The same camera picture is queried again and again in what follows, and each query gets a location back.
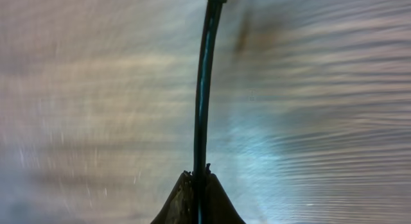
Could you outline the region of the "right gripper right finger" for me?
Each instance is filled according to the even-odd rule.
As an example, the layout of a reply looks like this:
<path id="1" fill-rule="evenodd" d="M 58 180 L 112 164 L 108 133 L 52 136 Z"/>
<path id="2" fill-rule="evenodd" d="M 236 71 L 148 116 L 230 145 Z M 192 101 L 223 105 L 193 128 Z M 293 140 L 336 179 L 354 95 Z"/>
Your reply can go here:
<path id="1" fill-rule="evenodd" d="M 206 164 L 205 222 L 207 224 L 245 224 L 231 203 L 217 176 Z"/>

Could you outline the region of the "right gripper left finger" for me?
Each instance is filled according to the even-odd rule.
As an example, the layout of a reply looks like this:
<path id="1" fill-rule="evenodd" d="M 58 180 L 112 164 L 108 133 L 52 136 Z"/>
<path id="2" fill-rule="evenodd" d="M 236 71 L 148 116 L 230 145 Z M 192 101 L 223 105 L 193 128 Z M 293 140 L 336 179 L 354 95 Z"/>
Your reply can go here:
<path id="1" fill-rule="evenodd" d="M 188 171 L 183 171 L 151 224 L 191 224 L 192 206 L 192 175 Z"/>

